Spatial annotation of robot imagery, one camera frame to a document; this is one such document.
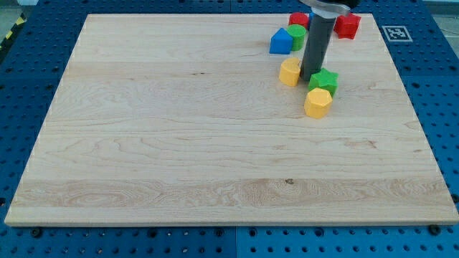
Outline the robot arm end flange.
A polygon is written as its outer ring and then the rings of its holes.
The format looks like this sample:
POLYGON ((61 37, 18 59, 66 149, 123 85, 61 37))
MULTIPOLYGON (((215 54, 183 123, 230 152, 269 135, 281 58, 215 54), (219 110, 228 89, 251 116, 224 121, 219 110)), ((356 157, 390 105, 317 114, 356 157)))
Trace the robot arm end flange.
POLYGON ((348 16, 361 0, 299 0, 309 6, 313 13, 327 19, 348 16))

